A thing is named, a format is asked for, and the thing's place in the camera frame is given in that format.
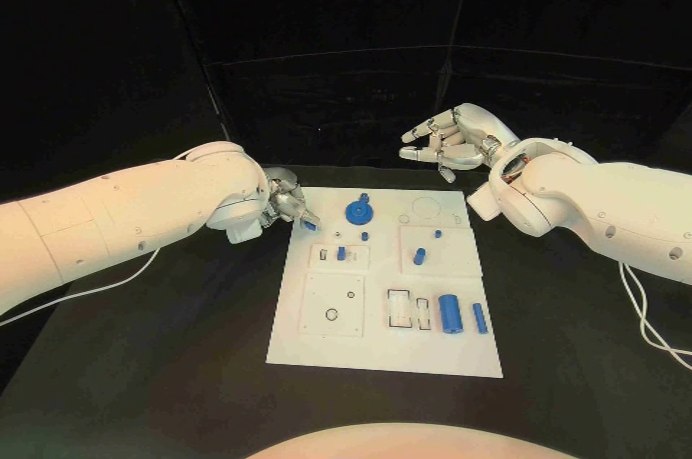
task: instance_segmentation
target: white cable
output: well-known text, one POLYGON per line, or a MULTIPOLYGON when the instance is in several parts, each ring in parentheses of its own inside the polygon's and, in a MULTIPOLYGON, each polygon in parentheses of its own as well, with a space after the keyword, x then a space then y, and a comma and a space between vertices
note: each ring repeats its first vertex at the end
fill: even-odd
POLYGON ((683 354, 683 355, 692 355, 692 351, 686 351, 683 349, 673 349, 665 340, 663 339, 663 337, 660 337, 660 334, 658 332, 655 331, 655 329, 652 328, 652 326, 648 324, 648 321, 645 319, 645 312, 647 312, 647 308, 648 308, 648 301, 647 301, 647 298, 645 298, 645 291, 644 291, 644 287, 641 286, 641 283, 638 282, 638 279, 637 279, 637 276, 634 275, 634 272, 631 271, 629 269, 629 266, 627 264, 622 264, 621 262, 618 262, 618 267, 619 267, 619 278, 622 279, 622 284, 624 284, 624 289, 627 290, 627 295, 629 296, 629 300, 631 300, 631 304, 634 306, 634 310, 637 311, 637 314, 638 314, 638 319, 639 319, 639 322, 638 322, 638 330, 639 330, 639 333, 641 333, 641 337, 644 338, 644 341, 652 346, 655 347, 657 349, 661 349, 663 351, 667 351, 667 353, 673 356, 673 359, 688 369, 692 370, 692 365, 687 364, 684 362, 684 360, 680 358, 678 354, 683 354), (632 280, 634 280, 634 283, 637 284, 637 287, 638 287, 638 291, 641 293, 641 308, 638 307, 638 304, 637 304, 637 300, 634 299, 634 294, 631 293, 631 289, 629 289, 629 285, 627 284, 627 279, 624 277, 624 270, 627 270, 632 280), (658 339, 660 341, 660 344, 655 344, 650 339, 648 339, 648 336, 645 335, 645 328, 648 328, 648 331, 651 332, 651 334, 655 336, 655 339, 658 339))
MULTIPOLYGON (((180 159, 181 157, 184 157, 197 147, 198 147, 198 146, 195 146, 195 147, 193 147, 191 149, 187 149, 184 152, 181 152, 181 153, 172 158, 172 160, 180 159)), ((113 287, 118 287, 118 286, 120 286, 122 284, 125 284, 125 282, 129 282, 129 281, 144 272, 144 269, 145 269, 145 268, 148 267, 148 265, 151 264, 151 261, 154 260, 154 257, 155 257, 155 255, 158 254, 158 251, 159 251, 159 249, 157 249, 157 250, 154 251, 154 253, 151 254, 151 257, 148 258, 146 263, 141 266, 139 270, 138 270, 123 281, 115 282, 113 284, 110 284, 110 285, 108 285, 108 286, 103 286, 103 287, 99 287, 99 288, 96 288, 96 289, 92 289, 90 291, 77 292, 76 294, 70 294, 69 296, 60 297, 58 299, 56 299, 54 301, 48 302, 47 304, 43 304, 41 306, 35 307, 35 308, 31 309, 30 311, 22 312, 21 314, 15 315, 14 317, 9 317, 9 319, 7 319, 5 321, 0 322, 0 327, 2 327, 4 325, 7 325, 9 322, 14 322, 17 319, 21 319, 21 318, 25 317, 28 314, 33 314, 34 312, 40 311, 40 310, 44 309, 46 307, 50 307, 53 304, 57 304, 58 302, 66 301, 67 299, 73 299, 74 297, 84 296, 86 294, 93 294, 95 292, 105 291, 106 289, 112 289, 113 287)))

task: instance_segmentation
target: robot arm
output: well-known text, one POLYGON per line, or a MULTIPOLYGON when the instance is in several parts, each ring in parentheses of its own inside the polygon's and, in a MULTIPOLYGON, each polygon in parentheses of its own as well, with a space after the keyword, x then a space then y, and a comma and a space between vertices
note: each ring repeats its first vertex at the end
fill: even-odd
POLYGON ((206 224, 230 243, 281 218, 317 229, 295 175, 262 170, 242 147, 213 142, 184 160, 116 171, 0 205, 0 314, 100 269, 149 253, 206 224))
POLYGON ((454 177, 446 168, 468 169, 471 163, 490 167, 488 181, 468 197, 484 220, 501 213, 536 237, 565 227, 599 254, 692 284, 690 176, 637 164, 598 164, 556 139, 518 141, 500 120, 472 104, 438 114, 420 126, 402 141, 429 134, 429 147, 403 147, 403 158, 433 158, 426 162, 438 163, 446 180, 454 177), (446 155, 464 142, 465 162, 454 167, 458 161, 446 155))

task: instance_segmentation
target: black backdrop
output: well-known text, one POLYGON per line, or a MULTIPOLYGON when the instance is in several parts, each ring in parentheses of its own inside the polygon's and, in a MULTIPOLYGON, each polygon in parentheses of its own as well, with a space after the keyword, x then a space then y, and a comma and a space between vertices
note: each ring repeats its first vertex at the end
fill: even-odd
MULTIPOLYGON (((223 139, 210 95, 260 162, 423 167, 397 136, 474 102, 520 137, 692 171, 692 0, 1 4, 0 200, 223 139)), ((4 380, 46 317, 0 331, 4 380)))

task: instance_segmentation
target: small blue piece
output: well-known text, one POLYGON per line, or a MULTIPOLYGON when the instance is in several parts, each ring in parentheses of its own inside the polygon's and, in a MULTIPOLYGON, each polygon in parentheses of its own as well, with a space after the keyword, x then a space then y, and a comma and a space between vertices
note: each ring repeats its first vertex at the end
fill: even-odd
POLYGON ((472 305, 472 314, 475 315, 475 324, 478 325, 478 333, 487 334, 485 316, 482 315, 482 306, 479 302, 472 305))
POLYGON ((345 207, 345 219, 355 226, 367 224, 371 220, 371 206, 367 204, 370 198, 363 192, 360 194, 360 199, 351 202, 345 207))
POLYGON ((446 334, 462 332, 461 313, 458 312, 458 301, 454 294, 439 296, 439 315, 442 317, 442 331, 446 334))
POLYGON ((422 261, 425 260, 425 249, 420 247, 415 251, 415 256, 413 256, 413 264, 419 266, 422 264, 422 261))

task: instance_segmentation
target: white board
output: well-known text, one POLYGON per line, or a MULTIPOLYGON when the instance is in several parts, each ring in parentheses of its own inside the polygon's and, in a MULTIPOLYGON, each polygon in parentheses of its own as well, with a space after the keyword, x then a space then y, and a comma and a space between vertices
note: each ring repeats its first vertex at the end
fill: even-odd
POLYGON ((266 362, 500 378, 462 193, 311 187, 302 192, 322 229, 293 225, 266 362), (344 210, 363 192, 373 219, 355 226, 344 210), (412 257, 417 248, 425 249, 420 265, 412 257), (409 303, 400 292, 390 299, 390 290, 407 291, 409 303), (443 294, 458 298, 458 334, 442 332, 443 294), (478 333, 474 303, 487 334, 478 333))

